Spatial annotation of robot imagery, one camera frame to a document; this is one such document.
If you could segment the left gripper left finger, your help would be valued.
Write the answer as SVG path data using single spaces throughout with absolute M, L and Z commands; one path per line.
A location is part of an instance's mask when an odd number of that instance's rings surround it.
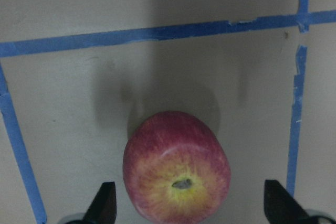
M 115 182 L 104 182 L 83 217 L 84 223 L 114 224 L 116 220 Z

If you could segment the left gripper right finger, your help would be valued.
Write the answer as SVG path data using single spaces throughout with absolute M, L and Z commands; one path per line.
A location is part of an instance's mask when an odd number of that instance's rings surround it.
M 269 223 L 299 223 L 309 217 L 277 180 L 264 183 L 264 214 Z

